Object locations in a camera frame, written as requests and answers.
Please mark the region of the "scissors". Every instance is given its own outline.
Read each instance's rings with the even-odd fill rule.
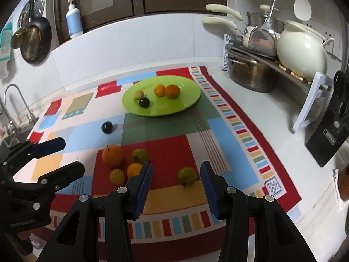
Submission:
[[[334,75],[333,89],[337,97],[335,120],[342,125],[349,117],[349,78],[347,74],[338,71]]]

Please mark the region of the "green plate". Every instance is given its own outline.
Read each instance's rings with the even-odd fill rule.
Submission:
[[[180,88],[180,95],[174,100],[168,99],[166,96],[157,97],[154,94],[154,88],[162,84],[168,86],[175,84]],[[134,98],[136,91],[143,91],[151,104],[147,108],[138,105],[138,100]],[[191,79],[180,76],[158,76],[145,79],[130,87],[123,95],[123,106],[130,113],[140,116],[162,116],[174,114],[191,107],[198,101],[201,95],[200,87]]]

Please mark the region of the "white plastic bracket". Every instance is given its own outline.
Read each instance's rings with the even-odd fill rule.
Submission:
[[[327,87],[327,89],[320,88],[321,85],[322,86],[326,85],[328,87]],[[295,124],[292,127],[292,130],[295,133],[298,133],[300,130],[308,127],[311,123],[313,123],[314,121],[316,121],[319,118],[319,116],[322,112],[322,109],[325,107],[327,100],[329,99],[329,96],[331,95],[332,86],[333,86],[333,79],[332,78],[324,75],[321,72],[317,72],[315,74],[313,83],[310,87],[310,91],[309,91],[308,96],[305,100],[303,108],[302,108]],[[321,105],[320,105],[319,110],[317,111],[316,115],[314,117],[306,120],[314,101],[317,98],[321,98],[321,97],[323,97],[323,100],[321,102]]]

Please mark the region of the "spatula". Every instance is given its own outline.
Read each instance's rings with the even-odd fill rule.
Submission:
[[[276,0],[272,0],[268,18],[261,26],[255,27],[248,40],[248,47],[263,55],[276,56],[276,42],[277,37],[275,31],[272,29],[272,14]]]
[[[295,0],[294,15],[301,21],[308,21],[311,18],[311,5],[308,0]]]

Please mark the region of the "frying pan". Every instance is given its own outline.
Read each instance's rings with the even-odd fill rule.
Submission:
[[[37,17],[24,29],[19,29],[12,37],[12,47],[21,48],[23,59],[33,65],[40,64],[51,48],[51,25],[44,17]]]

